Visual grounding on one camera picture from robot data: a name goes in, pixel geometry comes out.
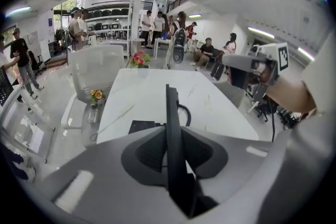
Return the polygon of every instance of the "orange flower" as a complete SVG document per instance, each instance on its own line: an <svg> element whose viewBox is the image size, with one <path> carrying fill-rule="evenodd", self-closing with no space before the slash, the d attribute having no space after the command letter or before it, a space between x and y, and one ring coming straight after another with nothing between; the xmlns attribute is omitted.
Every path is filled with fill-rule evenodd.
<svg viewBox="0 0 336 224"><path fill-rule="evenodd" d="M102 99L102 97L103 97L103 93L101 91L97 91L96 92L96 98L97 99Z"/></svg>

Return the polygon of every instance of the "gray floor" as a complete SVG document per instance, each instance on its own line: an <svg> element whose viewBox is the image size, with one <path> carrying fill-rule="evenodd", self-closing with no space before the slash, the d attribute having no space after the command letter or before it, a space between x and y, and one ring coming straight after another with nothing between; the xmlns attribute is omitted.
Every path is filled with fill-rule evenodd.
<svg viewBox="0 0 336 224"><path fill-rule="evenodd" d="M150 68L162 68L164 64L164 59L166 55L167 46L162 46L158 51L158 59L155 61L152 57L152 50L145 49L147 53L151 56ZM194 66L190 65L192 61L192 54L186 53L184 61L179 65L174 65L173 69L178 70L195 70ZM209 76L211 70L205 70L202 68L201 73L203 73L211 82L213 80ZM45 89L39 93L38 99L35 100L35 104L41 109L43 115L50 119L56 126L56 130L52 135L51 147L48 154L48 163L43 164L41 161L30 158L30 165L33 165L36 169L37 176L35 184L38 185L48 174L55 171L58 167L74 158L82 151L85 147L82 146L80 132L77 130L65 131L60 127L60 121L64 110L68 104L70 97L75 93L74 85L72 82L72 77L70 75L70 68L65 64L64 66L58 68L52 68L45 71L41 76L38 77L38 82L45 86ZM220 81L225 81L226 76L223 75ZM249 114L247 110L251 107L249 99L244 98L239 111L245 116L252 127L259 134L261 140L270 141L272 137L272 124L271 117L269 121L265 122L264 118L257 118L257 112L252 111ZM76 106L75 113L72 113L73 120L75 122L81 121L81 113L83 112L83 107L80 105ZM275 115L275 130L276 133L282 131L282 126L278 115Z"/></svg>

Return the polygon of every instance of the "red shirt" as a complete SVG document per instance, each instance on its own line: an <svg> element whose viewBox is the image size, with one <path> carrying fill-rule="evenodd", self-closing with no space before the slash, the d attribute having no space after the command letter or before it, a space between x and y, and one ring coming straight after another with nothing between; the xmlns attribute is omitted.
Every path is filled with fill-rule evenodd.
<svg viewBox="0 0 336 224"><path fill-rule="evenodd" d="M189 26L187 27L187 30L188 30L189 32L191 32L191 33L187 36L187 38L191 39L191 38L193 37L194 27L193 27L192 25L189 25Z"/></svg>

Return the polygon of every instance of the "seated person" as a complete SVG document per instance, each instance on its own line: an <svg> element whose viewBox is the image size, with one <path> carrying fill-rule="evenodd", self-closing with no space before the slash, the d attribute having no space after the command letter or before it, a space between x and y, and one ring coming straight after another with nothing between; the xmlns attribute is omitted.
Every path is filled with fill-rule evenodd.
<svg viewBox="0 0 336 224"><path fill-rule="evenodd" d="M211 42L212 42L211 38L208 37L205 40L205 44L194 53L195 62L192 62L190 64L194 66L198 61L196 71L199 71L202 65L205 65L207 62L209 62L210 60L209 56L213 55L214 46L211 45Z"/></svg>
<svg viewBox="0 0 336 224"><path fill-rule="evenodd" d="M230 40L225 44L225 46L221 49L220 53L216 57L216 62L214 68L210 74L214 81L218 81L223 74L224 65L222 63L223 54L234 54L236 52L236 33L230 34Z"/></svg>

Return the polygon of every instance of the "khaki pants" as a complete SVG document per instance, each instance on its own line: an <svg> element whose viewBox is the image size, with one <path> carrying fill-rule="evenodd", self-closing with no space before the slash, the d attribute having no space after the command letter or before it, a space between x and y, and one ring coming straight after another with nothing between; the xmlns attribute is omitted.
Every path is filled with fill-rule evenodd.
<svg viewBox="0 0 336 224"><path fill-rule="evenodd" d="M209 62L210 58L201 53L200 51L199 52L195 52L194 53L194 61L197 62L197 65L200 67L200 66L204 66L207 62Z"/></svg>

